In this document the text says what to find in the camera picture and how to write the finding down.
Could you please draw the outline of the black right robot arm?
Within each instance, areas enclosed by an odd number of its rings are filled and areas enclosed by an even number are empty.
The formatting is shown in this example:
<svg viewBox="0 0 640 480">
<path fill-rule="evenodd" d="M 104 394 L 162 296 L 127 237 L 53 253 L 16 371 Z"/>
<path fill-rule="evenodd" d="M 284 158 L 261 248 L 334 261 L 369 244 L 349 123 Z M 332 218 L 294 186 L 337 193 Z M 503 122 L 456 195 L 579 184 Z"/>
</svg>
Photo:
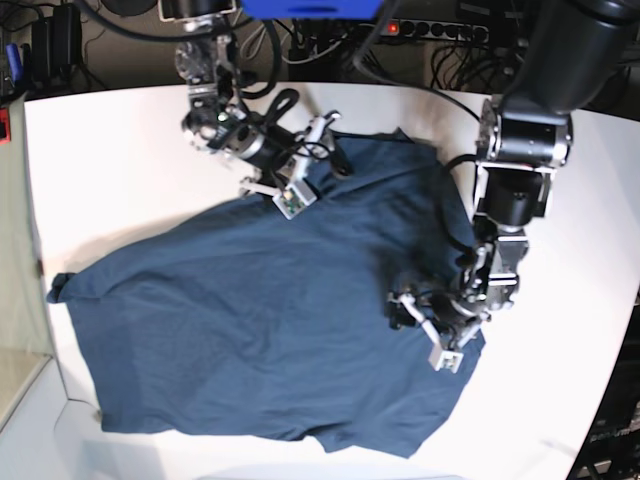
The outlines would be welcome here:
<svg viewBox="0 0 640 480">
<path fill-rule="evenodd" d="M 175 65 L 188 87 L 189 111 L 181 127 L 189 143 L 208 153 L 222 153 L 255 169 L 242 181 L 245 193 L 257 193 L 291 219 L 317 200 L 307 181 L 310 167 L 333 154 L 332 111 L 314 117 L 302 131 L 291 132 L 281 118 L 297 105 L 297 90 L 276 91 L 282 67 L 278 32 L 270 20 L 262 25 L 272 46 L 272 69 L 264 88 L 249 91 L 254 79 L 239 68 L 234 25 L 228 15 L 234 1 L 162 1 L 162 20 L 182 24 L 187 35 L 176 48 Z"/>
</svg>

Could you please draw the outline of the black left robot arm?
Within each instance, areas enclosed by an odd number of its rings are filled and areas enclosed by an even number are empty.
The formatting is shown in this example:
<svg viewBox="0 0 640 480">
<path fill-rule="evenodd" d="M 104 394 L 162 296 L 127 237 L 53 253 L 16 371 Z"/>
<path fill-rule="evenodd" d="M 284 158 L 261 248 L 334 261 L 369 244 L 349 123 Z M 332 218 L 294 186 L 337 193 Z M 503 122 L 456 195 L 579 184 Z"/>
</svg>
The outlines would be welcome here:
<svg viewBox="0 0 640 480">
<path fill-rule="evenodd" d="M 481 326 L 513 303 L 525 229 L 546 214 L 573 146 L 572 115 L 603 87 L 638 22 L 635 1 L 543 2 L 515 79 L 484 102 L 470 156 L 486 179 L 474 196 L 474 242 L 456 244 L 460 270 L 449 285 L 425 280 L 388 297 L 391 326 L 421 328 L 435 369 L 456 370 Z"/>
</svg>

